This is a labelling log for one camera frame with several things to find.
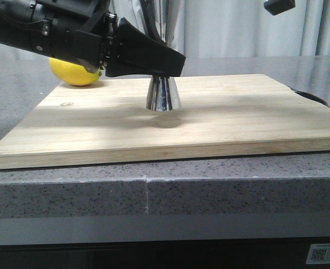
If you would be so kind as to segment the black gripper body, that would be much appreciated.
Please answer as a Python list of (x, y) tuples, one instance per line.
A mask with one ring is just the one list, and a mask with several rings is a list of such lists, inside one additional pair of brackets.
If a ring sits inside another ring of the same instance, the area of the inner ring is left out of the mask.
[(109, 1), (0, 1), (0, 44), (105, 69), (117, 15)]

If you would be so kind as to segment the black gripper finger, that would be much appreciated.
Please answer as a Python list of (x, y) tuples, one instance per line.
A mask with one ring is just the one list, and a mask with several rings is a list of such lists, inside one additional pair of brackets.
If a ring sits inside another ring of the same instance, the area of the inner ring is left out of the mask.
[(266, 11), (276, 16), (296, 7), (295, 0), (268, 0), (263, 3)]
[(157, 75), (179, 77), (186, 57), (132, 26), (125, 18), (113, 36), (106, 56), (106, 76)]

